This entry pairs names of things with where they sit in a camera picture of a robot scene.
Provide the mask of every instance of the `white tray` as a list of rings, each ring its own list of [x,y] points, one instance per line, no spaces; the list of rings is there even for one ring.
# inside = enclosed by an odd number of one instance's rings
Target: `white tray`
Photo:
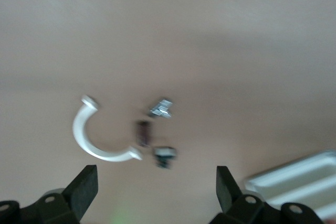
[[[302,203],[321,219],[336,216],[336,151],[326,150],[245,180],[276,209],[286,202]]]

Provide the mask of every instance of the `white c-shaped plastic part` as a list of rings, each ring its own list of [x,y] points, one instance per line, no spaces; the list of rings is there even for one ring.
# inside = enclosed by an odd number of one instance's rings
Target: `white c-shaped plastic part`
[[[87,153],[110,162],[122,162],[132,158],[142,160],[140,151],[132,146],[120,152],[105,152],[95,147],[89,140],[85,124],[98,111],[98,104],[87,95],[82,97],[84,105],[79,109],[72,125],[73,135],[79,146]]]

